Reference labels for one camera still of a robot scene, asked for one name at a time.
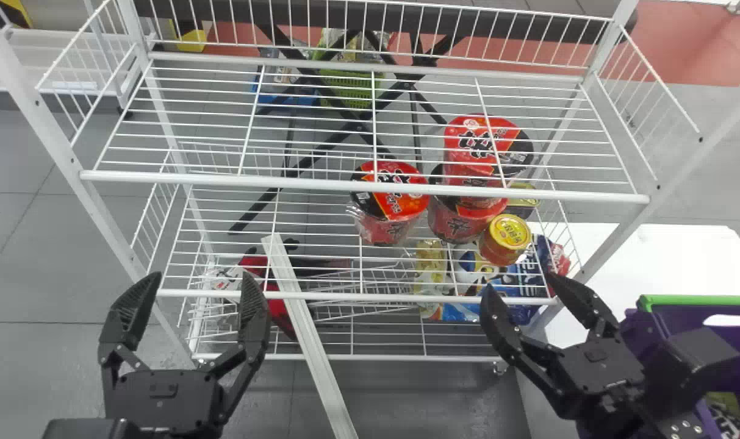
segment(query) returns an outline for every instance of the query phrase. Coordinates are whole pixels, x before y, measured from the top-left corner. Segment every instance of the small jar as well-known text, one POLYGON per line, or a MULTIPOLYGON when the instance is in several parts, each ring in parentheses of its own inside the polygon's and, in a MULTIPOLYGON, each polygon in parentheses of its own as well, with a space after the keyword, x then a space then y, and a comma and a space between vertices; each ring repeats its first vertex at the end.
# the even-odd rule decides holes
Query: small jar
POLYGON ((478 250, 487 261, 498 266, 515 264, 532 242, 526 222, 515 215, 496 216, 478 240, 478 250))
MULTIPOLYGON (((375 165, 364 162, 356 168, 353 181, 375 181, 375 165)), ((378 161, 378 181, 426 184, 418 170, 404 162, 378 161)), ((397 245, 409 233, 429 204, 429 195, 351 192, 348 212, 353 215, 359 236, 371 245, 397 245)))

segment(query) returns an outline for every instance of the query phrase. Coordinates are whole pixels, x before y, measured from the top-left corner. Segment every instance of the metal shelving unit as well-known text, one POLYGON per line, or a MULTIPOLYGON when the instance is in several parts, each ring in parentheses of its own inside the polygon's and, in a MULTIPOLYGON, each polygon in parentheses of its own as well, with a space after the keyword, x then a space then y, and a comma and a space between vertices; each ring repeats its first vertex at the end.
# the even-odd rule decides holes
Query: metal shelving unit
MULTIPOLYGON (((373 247, 345 210, 349 192, 538 199, 531 227, 562 245, 569 275, 586 282, 724 135, 704 139, 638 50, 625 27, 636 4, 623 0, 602 18, 394 0, 104 0, 35 85, 0 30, 0 80, 130 277, 166 260, 159 298, 182 301, 177 325, 185 336, 158 306, 153 312, 180 353, 205 361, 231 341, 242 292, 215 289, 214 273, 255 248, 264 258, 244 267, 268 298, 284 300, 299 338, 274 331, 267 358, 305 359, 336 436, 355 437, 329 360, 498 357, 475 323, 421 318, 420 303, 480 299, 414 294, 417 243, 433 238, 426 214, 397 247, 373 247), (206 41, 164 37, 165 19, 211 31, 206 41), (320 44, 324 27, 340 36, 320 44), (99 33, 124 44, 102 45, 99 33), (173 44, 214 53, 153 50, 173 44), (260 48, 284 56, 260 58, 260 48), (320 56, 308 59, 303 50, 320 56), (91 139, 104 147, 86 167, 71 148, 98 99, 83 80, 61 77, 99 54, 118 59, 102 75, 104 86, 96 83, 102 93, 128 82, 130 66, 141 75, 127 87, 113 130, 91 139), (357 62, 348 67, 335 57, 357 62), (339 81, 346 69, 364 82, 339 81), (275 87, 259 87, 265 80, 275 87), (44 100, 55 83, 65 93, 44 100), (65 112, 68 124, 54 112, 65 112), (515 122, 534 145, 534 162, 499 176, 500 187, 348 180, 362 162, 391 158, 432 175, 444 160, 448 122, 465 114, 515 122), (674 148, 693 150, 691 160, 668 159, 674 148), (510 187, 512 180, 535 189, 510 187), (94 186, 99 181, 152 185, 130 241, 94 186), (629 212, 585 261, 567 219, 570 206, 583 202, 629 212), (297 248, 287 251, 286 238, 297 248), (340 269, 300 276, 294 256, 339 261, 340 269)), ((501 154, 495 158, 499 164, 501 154)), ((436 262, 458 290, 453 253, 446 245, 436 262)), ((540 266, 534 258, 519 263, 540 266)), ((539 288, 538 297, 506 298, 544 306, 535 326, 562 308, 539 288)))

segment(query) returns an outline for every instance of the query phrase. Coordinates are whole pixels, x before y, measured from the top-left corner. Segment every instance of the yellow object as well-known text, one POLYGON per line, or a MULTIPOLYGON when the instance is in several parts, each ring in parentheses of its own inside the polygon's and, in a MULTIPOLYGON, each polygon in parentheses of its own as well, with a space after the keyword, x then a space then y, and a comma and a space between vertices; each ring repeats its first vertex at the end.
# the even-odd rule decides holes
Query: yellow object
POLYGON ((204 50, 205 44, 203 43, 207 42, 207 30, 195 28, 193 20, 179 20, 177 26, 174 25, 174 21, 169 20, 169 27, 178 39, 180 39, 179 30, 182 33, 182 41, 190 41, 189 43, 177 44, 177 49, 180 52, 200 53, 204 50))
MULTIPOLYGON (((511 189, 535 189, 535 186, 529 183, 514 181, 514 183, 511 184, 511 189)), ((541 200, 536 200, 535 198, 508 198, 509 206, 528 207, 533 209, 538 207, 540 203, 541 200)))
POLYGON ((0 6, 13 25, 24 29, 31 28, 31 18, 20 0, 0 0, 0 6))
POLYGON ((523 250, 532 242, 532 233, 526 222, 516 215, 498 215, 489 225, 493 241, 510 250, 523 250))
POLYGON ((727 411, 733 416, 740 418, 740 405, 738 404, 738 398, 733 392, 707 392, 706 400, 709 402, 715 402, 719 405, 723 405, 727 411))

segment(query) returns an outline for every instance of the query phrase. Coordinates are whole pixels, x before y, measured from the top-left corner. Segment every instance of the wire grid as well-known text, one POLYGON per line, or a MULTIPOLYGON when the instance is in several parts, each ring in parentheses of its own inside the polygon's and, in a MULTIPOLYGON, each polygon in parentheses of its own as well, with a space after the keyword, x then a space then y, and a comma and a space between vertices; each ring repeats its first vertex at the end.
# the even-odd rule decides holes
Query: wire grid
MULTIPOLYGON (((173 161, 171 157, 166 159, 166 162, 173 161)), ((139 217, 131 246, 147 272, 150 272, 153 265, 153 259, 158 252, 164 228, 179 189, 180 184, 154 183, 142 215, 139 217)))
MULTIPOLYGON (((266 261, 260 244, 262 237, 272 233, 297 241, 289 256, 300 272, 290 280, 299 281, 302 291, 384 294, 391 288, 408 294, 414 286, 441 288, 439 280, 418 279, 417 274, 442 272, 450 278, 448 289, 463 292, 471 286, 450 275, 450 260, 461 247, 449 244, 436 259, 417 258, 418 243, 436 239, 426 222, 426 212, 398 246, 376 247, 359 236, 345 192, 284 190, 263 209, 253 207, 260 193, 252 188, 192 187, 161 288, 194 290, 194 295, 213 290, 222 279, 216 271, 233 269, 243 258, 247 259, 242 267, 261 280, 274 280, 276 267, 266 261), (257 211, 253 219, 240 220, 251 211, 257 211), (246 227, 230 234, 228 229, 238 220, 246 227), (417 269, 417 261, 433 262, 440 268, 417 269), (347 266, 356 271, 343 273, 347 266)), ((528 222, 534 232, 562 245, 562 253, 571 261, 570 273, 581 267, 561 203, 543 201, 528 222)), ((551 248, 543 252, 551 253, 551 248)), ((540 273, 548 271, 548 267, 541 269, 537 254, 523 263, 535 265, 540 273)), ((264 292, 277 291, 270 289, 270 284, 264 285, 264 292)), ((529 292, 531 297, 548 297, 543 284, 530 286, 529 292)))
MULTIPOLYGON (((355 157, 344 155, 353 166, 355 157)), ((328 172, 328 169, 312 172, 328 172)), ((232 269, 244 256, 264 257, 262 237, 280 233, 282 239, 296 239, 290 249, 292 264, 309 269, 298 273, 302 291, 365 294, 409 294, 414 287, 445 287, 464 291, 469 282, 459 281, 445 266, 446 283, 417 280, 417 275, 436 269, 416 269, 417 243, 433 239, 426 225, 426 213, 406 241, 398 247, 379 248, 361 241, 353 217, 347 212, 348 196, 333 191, 280 191, 263 209, 252 208, 259 190, 250 188, 192 187, 178 224, 174 246, 164 274, 161 292, 189 289, 193 297, 183 299, 179 325, 188 327, 187 342, 194 358, 211 359, 236 340, 235 299, 199 297, 214 288, 216 269, 232 269), (260 210, 239 234, 228 228, 251 210, 260 210), (330 261, 333 266, 309 266, 307 261, 330 261)), ((570 274, 581 268, 581 260, 570 236, 562 203, 544 200, 532 213, 529 224, 536 233, 546 234, 562 245, 571 261, 570 274)), ((459 247, 446 244, 442 262, 448 264, 459 247)), ((534 261, 523 263, 537 264, 534 261)), ((266 259, 254 259, 242 266, 257 275, 264 292, 277 291, 275 267, 266 259)), ((530 287, 532 294, 547 297, 545 286, 530 287)), ((548 299, 542 298, 542 304, 548 299)), ((512 298, 506 302, 513 303, 512 298)), ((494 361, 496 353, 487 345, 476 323, 437 322, 422 319, 416 303, 314 300, 308 302, 322 342, 330 355, 345 359, 406 359, 426 361, 494 361)), ((299 346, 278 328, 270 340, 270 358, 299 358, 299 346)))
POLYGON ((623 121, 622 134, 630 139, 654 181, 664 180, 680 166, 677 152, 702 141, 698 126, 624 29, 608 61, 591 75, 596 95, 609 104, 604 114, 623 121))
MULTIPOLYGON (((434 106, 434 117, 442 123, 467 114, 479 120, 502 117, 529 136, 534 161, 528 171, 512 178, 483 178, 487 183, 554 181, 560 191, 637 193, 612 136, 580 86, 444 73, 420 81, 375 77, 374 98, 367 98, 375 110, 373 117, 369 110, 323 108, 314 98, 334 87, 290 84, 305 76, 295 71, 269 65, 236 70, 167 66, 156 61, 145 73, 156 83, 139 83, 130 103, 134 117, 118 120, 94 169, 155 173, 167 153, 178 148, 187 151, 183 170, 188 173, 345 180, 355 167, 328 166, 328 173, 307 170, 311 163, 344 162, 348 152, 355 154, 356 166, 404 156, 421 170, 431 169, 444 162, 446 125, 422 105, 411 107, 408 93, 400 90, 414 86, 434 106), (281 81, 288 85, 278 85, 281 81), (576 104, 570 116, 567 110, 576 104), (347 120, 355 118, 362 122, 347 120), (565 120, 567 127, 562 126, 565 120), (409 154, 412 150, 419 154, 409 154), (550 171, 551 178, 543 170, 550 171)), ((505 155, 499 152, 497 161, 505 155)))
MULTIPOLYGON (((220 298, 189 300, 181 323, 189 325, 187 341, 194 359, 214 359, 237 339, 237 306, 220 298)), ((432 322, 417 307, 398 304, 385 312, 354 313, 314 323, 328 355, 343 359, 422 359, 430 361, 497 361, 478 323, 432 322)), ((267 359, 303 358, 297 342, 273 326, 267 359)))
MULTIPOLYGON (((258 48, 322 48, 340 43, 341 55, 359 59, 392 56, 409 63, 414 55, 411 42, 420 42, 418 53, 437 45, 444 36, 457 44, 437 59, 484 61, 524 66, 557 66, 577 71, 592 60, 595 43, 611 22, 610 18, 554 12, 395 2, 391 0, 208 0, 207 2, 168 2, 137 0, 142 16, 174 19, 173 36, 156 42, 180 45, 207 45, 247 48, 250 55, 258 48), (281 27, 283 34, 262 30, 269 23, 281 27), (196 40, 183 37, 180 27, 206 29, 196 40), (322 41, 323 28, 342 34, 322 41), (359 38, 351 44, 347 33, 368 31, 387 36, 386 47, 375 48, 359 38)), ((159 28, 158 35, 166 35, 159 28)))
POLYGON ((138 63, 118 0, 104 0, 52 61, 35 88, 52 93, 52 112, 68 119, 65 134, 71 145, 77 142, 102 97, 121 95, 138 63))
MULTIPOLYGON (((40 80, 41 75, 49 69, 52 62, 55 61, 58 55, 63 52, 63 49, 71 41, 71 37, 74 36, 74 32, 62 31, 62 30, 38 30, 38 29, 17 29, 10 28, 9 32, 9 44, 15 51, 15 55, 20 59, 21 64, 26 69, 27 76, 30 81, 36 82, 40 80)), ((108 35, 107 39, 114 38, 116 36, 108 35)), ((82 34, 80 41, 77 42, 77 46, 86 47, 82 50, 86 57, 95 56, 98 58, 102 56, 101 49, 96 44, 93 34, 82 34)), ((103 78, 108 78, 111 75, 111 71, 107 70, 104 66, 88 66, 87 69, 82 67, 74 67, 74 69, 63 68, 61 73, 52 75, 52 80, 43 84, 40 89, 42 93, 52 93, 55 90, 59 90, 63 93, 67 93, 65 90, 68 87, 77 87, 82 84, 85 93, 89 95, 97 95, 101 89, 105 86, 103 78), (60 75, 63 73, 63 77, 66 77, 66 81, 61 80, 60 75), (79 82, 73 80, 73 75, 76 73, 81 77, 79 82)), ((127 86, 124 84, 125 73, 121 73, 121 86, 127 86)), ((1 83, 0 80, 0 91, 6 91, 6 87, 1 83)), ((114 88, 107 90, 106 95, 115 95, 116 91, 114 88)))

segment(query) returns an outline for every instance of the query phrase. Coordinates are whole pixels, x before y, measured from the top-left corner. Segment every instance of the packaged food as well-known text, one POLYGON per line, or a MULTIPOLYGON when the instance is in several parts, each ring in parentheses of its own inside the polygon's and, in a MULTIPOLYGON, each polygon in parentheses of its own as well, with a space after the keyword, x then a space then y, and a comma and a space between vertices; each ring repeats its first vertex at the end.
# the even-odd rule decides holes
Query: packaged food
MULTIPOLYGON (((440 240, 422 239, 416 244, 416 263, 412 294, 448 295, 451 283, 446 282, 447 258, 440 240)), ((425 319, 439 319, 440 303, 421 302, 419 312, 425 319)))
POLYGON ((481 256, 475 241, 454 247, 453 257, 456 294, 460 296, 478 295, 490 279, 506 271, 481 256))
MULTIPOLYGON (((488 281, 480 295, 489 294, 490 290, 494 290, 502 297, 509 298, 549 297, 551 292, 547 291, 541 272, 541 267, 544 267, 546 271, 551 271, 547 268, 550 258, 545 240, 545 236, 537 235, 536 245, 526 248, 524 258, 506 267, 500 276, 488 281)), ((538 308, 540 308, 539 305, 509 305, 508 312, 515 324, 527 325, 538 308)))
MULTIPOLYGON (((429 177, 429 184, 439 182, 440 178, 437 175, 429 177)), ((432 233, 443 241, 465 244, 478 237, 492 218, 506 208, 507 202, 507 198, 499 198, 498 202, 488 208, 470 208, 460 205, 459 197, 433 195, 426 221, 432 233)))
MULTIPOLYGON (((373 162, 365 162, 351 180, 374 181, 373 162)), ((378 181, 398 184, 426 184, 426 178, 415 167, 403 162, 378 161, 378 181)), ((356 228, 364 241, 372 245, 395 245, 414 225, 416 217, 425 211, 429 195, 352 192, 348 212, 355 218, 356 228)))
POLYGON ((510 178, 525 170, 532 162, 532 152, 530 138, 507 119, 489 116, 487 127, 482 114, 456 117, 445 129, 445 183, 502 187, 501 175, 510 178))
MULTIPOLYGON (((554 292, 546 288, 542 269, 554 273, 567 273, 570 260, 562 254, 562 246, 551 242, 543 235, 535 235, 535 245, 526 247, 523 258, 507 267, 492 266, 481 258, 475 248, 464 246, 455 252, 454 276, 457 282, 472 282, 464 295, 482 297, 484 294, 500 294, 509 298, 546 298, 554 292)), ((478 304, 429 304, 435 312, 422 317, 443 322, 477 322, 478 304)), ((539 305, 509 305, 508 312, 517 325, 528 325, 539 305)))
POLYGON ((570 272, 570 259, 565 255, 562 245, 548 239, 543 235, 535 235, 535 248, 542 253, 540 261, 548 272, 557 273, 560 276, 567 276, 570 272))
MULTIPOLYGON (((512 189, 535 189, 535 186, 532 184, 522 183, 520 181, 514 181, 514 183, 510 184, 510 187, 512 189)), ((535 198, 508 198, 508 205, 503 213, 516 215, 526 220, 532 215, 532 212, 540 203, 541 201, 535 198)))
POLYGON ((532 242, 532 233, 526 222, 515 215, 504 213, 492 220, 478 240, 481 256, 499 266, 514 264, 532 242))

